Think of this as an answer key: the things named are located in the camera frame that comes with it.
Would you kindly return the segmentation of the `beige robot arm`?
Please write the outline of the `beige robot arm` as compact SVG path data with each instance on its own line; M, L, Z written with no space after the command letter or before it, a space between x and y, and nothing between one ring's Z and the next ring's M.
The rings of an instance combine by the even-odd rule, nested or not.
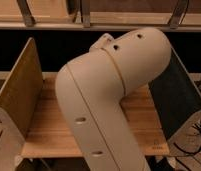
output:
M60 69L57 102L91 171L151 171L120 101L158 77L170 59L165 34L142 28L117 39L105 33Z

